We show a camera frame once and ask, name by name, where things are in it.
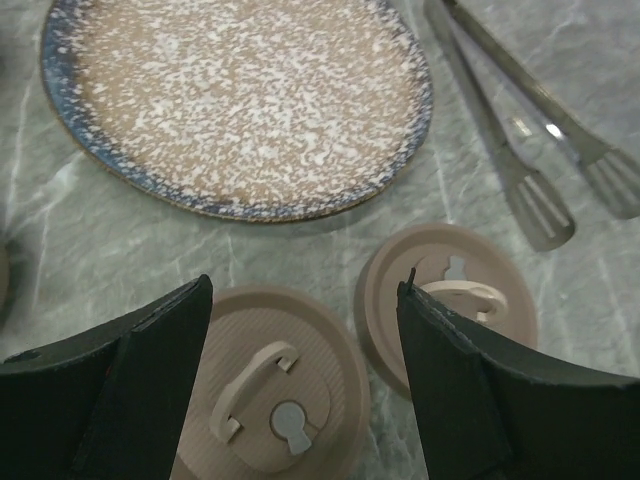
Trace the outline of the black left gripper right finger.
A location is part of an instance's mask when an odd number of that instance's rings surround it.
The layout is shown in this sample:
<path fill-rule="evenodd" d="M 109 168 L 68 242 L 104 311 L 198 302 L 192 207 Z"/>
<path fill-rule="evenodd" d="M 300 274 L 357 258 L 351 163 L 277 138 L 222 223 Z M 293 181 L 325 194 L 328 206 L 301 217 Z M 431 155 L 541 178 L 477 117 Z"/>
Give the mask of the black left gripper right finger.
<path fill-rule="evenodd" d="M 519 344 L 406 280 L 397 323 L 432 479 L 635 479 L 639 381 Z"/>

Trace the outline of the metal serving tongs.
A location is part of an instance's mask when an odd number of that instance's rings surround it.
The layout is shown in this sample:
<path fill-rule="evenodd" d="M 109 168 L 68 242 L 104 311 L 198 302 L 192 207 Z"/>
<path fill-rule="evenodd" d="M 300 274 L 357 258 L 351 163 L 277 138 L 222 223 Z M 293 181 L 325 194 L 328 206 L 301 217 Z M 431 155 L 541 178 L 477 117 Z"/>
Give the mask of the metal serving tongs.
<path fill-rule="evenodd" d="M 520 150 L 531 137 L 523 119 L 503 120 L 470 60 L 481 54 L 503 76 L 528 115 L 548 134 L 593 191 L 618 219 L 639 215 L 639 162 L 589 131 L 498 42 L 458 1 L 428 1 L 424 11 L 442 49 L 457 67 L 464 92 L 481 116 L 479 127 L 506 202 L 522 233 L 539 252 L 555 250 L 576 232 L 574 217 L 551 181 Z"/>

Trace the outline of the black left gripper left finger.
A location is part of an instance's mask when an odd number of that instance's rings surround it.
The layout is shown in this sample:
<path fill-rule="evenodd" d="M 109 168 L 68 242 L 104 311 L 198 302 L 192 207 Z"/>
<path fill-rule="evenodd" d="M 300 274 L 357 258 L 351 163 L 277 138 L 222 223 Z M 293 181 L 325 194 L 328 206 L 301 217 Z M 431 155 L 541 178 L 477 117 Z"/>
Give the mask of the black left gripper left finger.
<path fill-rule="evenodd" d="M 167 479 L 212 310 L 206 275 L 1 363 L 4 479 Z"/>

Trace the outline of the near steel lunch tin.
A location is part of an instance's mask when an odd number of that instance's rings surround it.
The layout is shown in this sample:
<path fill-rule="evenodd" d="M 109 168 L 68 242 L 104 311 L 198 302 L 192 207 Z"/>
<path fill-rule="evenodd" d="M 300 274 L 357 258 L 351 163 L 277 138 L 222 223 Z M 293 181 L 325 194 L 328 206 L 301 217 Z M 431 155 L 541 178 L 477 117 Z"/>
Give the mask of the near steel lunch tin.
<path fill-rule="evenodd" d="M 6 316 L 7 301 L 10 287 L 10 261 L 4 242 L 0 245 L 0 313 L 1 321 Z"/>

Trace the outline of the speckled ceramic plate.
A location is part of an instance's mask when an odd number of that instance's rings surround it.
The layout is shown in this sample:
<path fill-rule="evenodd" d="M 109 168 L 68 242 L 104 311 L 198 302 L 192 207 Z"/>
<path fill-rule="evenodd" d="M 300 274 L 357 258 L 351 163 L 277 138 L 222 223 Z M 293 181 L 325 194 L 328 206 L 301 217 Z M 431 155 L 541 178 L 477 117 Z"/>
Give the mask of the speckled ceramic plate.
<path fill-rule="evenodd" d="M 249 222 L 379 194 L 432 119 L 425 53 L 386 1 L 55 1 L 41 73 L 58 120 L 109 172 Z"/>

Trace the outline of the brown lid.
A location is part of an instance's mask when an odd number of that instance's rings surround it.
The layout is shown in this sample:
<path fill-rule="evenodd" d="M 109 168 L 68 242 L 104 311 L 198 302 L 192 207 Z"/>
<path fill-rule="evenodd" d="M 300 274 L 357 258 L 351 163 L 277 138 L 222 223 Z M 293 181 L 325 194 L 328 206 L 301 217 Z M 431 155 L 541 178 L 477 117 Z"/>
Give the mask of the brown lid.
<path fill-rule="evenodd" d="M 511 259 L 485 237 L 460 226 L 423 224 L 385 241 L 367 261 L 354 293 L 354 320 L 367 359 L 385 383 L 411 397 L 399 338 L 398 284 L 416 270 L 414 284 L 431 288 L 447 307 L 529 348 L 538 343 L 537 312 Z M 463 289 L 441 284 L 463 282 Z"/>
<path fill-rule="evenodd" d="M 281 286 L 217 293 L 176 453 L 175 479 L 344 479 L 371 411 L 344 322 Z"/>

